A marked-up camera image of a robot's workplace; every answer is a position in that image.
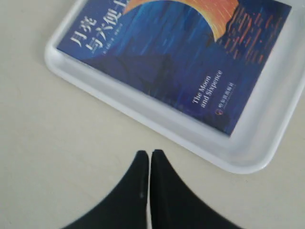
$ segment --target blue book cover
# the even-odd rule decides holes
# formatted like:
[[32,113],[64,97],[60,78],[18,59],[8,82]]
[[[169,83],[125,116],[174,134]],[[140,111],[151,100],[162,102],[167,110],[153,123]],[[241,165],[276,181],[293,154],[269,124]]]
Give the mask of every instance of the blue book cover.
[[291,7],[88,0],[58,50],[231,135]]

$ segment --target book cover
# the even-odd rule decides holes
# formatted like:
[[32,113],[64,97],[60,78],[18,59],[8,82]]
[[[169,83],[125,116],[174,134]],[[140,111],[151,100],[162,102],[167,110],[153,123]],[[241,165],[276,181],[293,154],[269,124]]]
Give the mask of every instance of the book cover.
[[58,50],[231,135],[291,7],[88,0]]

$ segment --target white tray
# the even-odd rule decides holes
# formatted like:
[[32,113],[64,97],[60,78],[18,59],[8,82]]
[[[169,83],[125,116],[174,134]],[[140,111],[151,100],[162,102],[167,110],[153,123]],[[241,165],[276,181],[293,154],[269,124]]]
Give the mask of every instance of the white tray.
[[58,51],[86,0],[75,3],[51,37],[45,61],[56,75],[205,160],[249,174],[271,161],[305,85],[305,0],[282,2],[292,10],[230,137]]

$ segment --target table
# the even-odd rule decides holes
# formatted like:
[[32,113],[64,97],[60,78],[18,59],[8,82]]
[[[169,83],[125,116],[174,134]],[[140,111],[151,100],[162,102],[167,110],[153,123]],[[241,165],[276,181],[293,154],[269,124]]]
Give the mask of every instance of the table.
[[0,3],[0,228],[65,226],[111,191],[137,150],[155,148],[241,227],[305,227],[304,96],[268,167],[222,171],[47,69],[44,46],[73,2]]

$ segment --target orange moon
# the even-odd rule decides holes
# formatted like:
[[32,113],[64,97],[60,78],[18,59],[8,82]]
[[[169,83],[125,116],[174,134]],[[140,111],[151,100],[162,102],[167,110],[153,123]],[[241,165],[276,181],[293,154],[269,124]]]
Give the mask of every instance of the orange moon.
[[[153,1],[161,0],[130,0],[124,14],[132,9]],[[215,42],[221,38],[226,30],[228,21],[232,18],[236,7],[237,0],[170,0],[181,2],[193,7],[197,10],[207,21],[212,29]]]

